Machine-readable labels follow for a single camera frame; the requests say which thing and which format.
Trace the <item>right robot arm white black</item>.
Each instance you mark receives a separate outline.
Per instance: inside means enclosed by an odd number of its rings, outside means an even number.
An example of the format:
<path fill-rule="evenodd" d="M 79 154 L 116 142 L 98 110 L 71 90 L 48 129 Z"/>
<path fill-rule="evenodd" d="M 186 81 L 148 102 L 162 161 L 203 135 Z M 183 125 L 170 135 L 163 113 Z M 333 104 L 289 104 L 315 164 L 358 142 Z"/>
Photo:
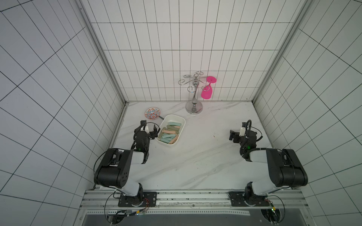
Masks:
<path fill-rule="evenodd" d="M 267 176 L 246 185 L 243 197 L 247 202 L 263 200 L 280 189 L 308 184 L 307 173 L 294 150 L 257 147 L 262 139 L 262 132 L 252 126 L 251 120 L 243 122 L 239 132 L 230 130 L 229 140 L 240 144 L 241 157 L 250 163 L 263 163 L 268 169 Z"/>

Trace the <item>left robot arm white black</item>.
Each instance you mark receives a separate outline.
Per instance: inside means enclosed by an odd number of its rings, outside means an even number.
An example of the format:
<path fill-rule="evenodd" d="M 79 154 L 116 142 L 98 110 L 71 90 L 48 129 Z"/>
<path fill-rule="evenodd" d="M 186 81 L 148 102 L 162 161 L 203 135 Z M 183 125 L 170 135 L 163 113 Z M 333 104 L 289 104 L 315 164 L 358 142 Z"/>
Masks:
<path fill-rule="evenodd" d="M 131 180 L 130 169 L 133 164 L 145 164 L 149 157 L 150 141 L 158 137 L 160 127 L 146 120 L 134 130 L 130 149 L 109 148 L 97 168 L 94 168 L 94 183 L 102 187 L 114 188 L 123 196 L 142 202 L 143 188 Z"/>

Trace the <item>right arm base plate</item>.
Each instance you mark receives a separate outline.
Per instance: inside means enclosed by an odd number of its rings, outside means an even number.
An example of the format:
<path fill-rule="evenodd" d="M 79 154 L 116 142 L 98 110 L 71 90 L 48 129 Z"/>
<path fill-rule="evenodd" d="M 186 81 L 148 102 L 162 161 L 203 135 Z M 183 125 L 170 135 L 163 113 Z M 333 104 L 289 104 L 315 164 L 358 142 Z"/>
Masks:
<path fill-rule="evenodd" d="M 232 207 L 267 207 L 270 205 L 266 196 L 258 196 L 253 193 L 229 192 L 228 197 Z"/>

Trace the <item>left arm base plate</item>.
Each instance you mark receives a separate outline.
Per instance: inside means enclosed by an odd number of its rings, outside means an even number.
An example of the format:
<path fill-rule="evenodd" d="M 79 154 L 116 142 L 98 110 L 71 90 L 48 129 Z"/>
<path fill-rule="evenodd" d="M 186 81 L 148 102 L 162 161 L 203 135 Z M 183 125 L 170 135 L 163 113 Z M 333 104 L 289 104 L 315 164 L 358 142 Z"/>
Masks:
<path fill-rule="evenodd" d="M 157 201 L 157 192 L 143 192 L 142 195 L 138 194 L 137 196 L 124 196 L 121 195 L 118 199 L 118 207 L 135 207 L 135 208 L 145 208 L 145 207 L 155 207 Z"/>

